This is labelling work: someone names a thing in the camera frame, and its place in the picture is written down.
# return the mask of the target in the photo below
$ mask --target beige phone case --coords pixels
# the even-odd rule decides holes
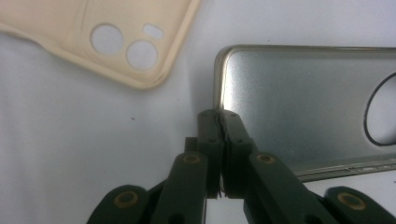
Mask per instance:
[[[138,89],[169,75],[201,0],[0,0],[0,30]]]

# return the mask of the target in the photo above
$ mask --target phone case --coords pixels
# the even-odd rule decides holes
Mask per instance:
[[[138,89],[161,84],[200,0],[0,0],[0,30]]]
[[[394,170],[396,143],[374,141],[367,118],[395,62],[396,49],[231,46],[216,61],[215,108],[303,181]]]

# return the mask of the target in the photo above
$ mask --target brass rivet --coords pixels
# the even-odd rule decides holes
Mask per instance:
[[[366,208],[366,203],[362,199],[347,192],[339,193],[337,199],[353,210],[364,210]]]
[[[201,161],[201,158],[196,155],[187,155],[183,157],[183,161],[188,163],[188,164],[195,164]]]
[[[257,156],[257,160],[264,162],[266,164],[272,164],[275,162],[275,158],[272,156],[268,156],[268,155],[264,155],[264,154],[260,154]]]
[[[118,208],[127,208],[134,206],[139,200],[139,196],[134,191],[125,191],[114,199],[114,204]]]

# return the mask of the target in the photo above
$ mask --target silver phone case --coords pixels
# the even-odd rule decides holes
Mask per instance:
[[[365,118],[395,72],[396,49],[232,46],[216,59],[214,104],[303,181],[394,170],[396,146],[370,139]]]

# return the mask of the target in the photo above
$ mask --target white fabric backdrop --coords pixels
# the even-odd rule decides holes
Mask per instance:
[[[223,47],[396,47],[395,9],[392,0],[203,0],[171,76],[150,91],[0,34],[0,223],[85,223],[115,187],[165,179],[184,138],[196,136],[195,116],[212,107]],[[395,174],[337,183],[384,183],[394,199]],[[396,215],[387,195],[376,196]],[[247,223],[241,201],[210,201],[206,223]]]

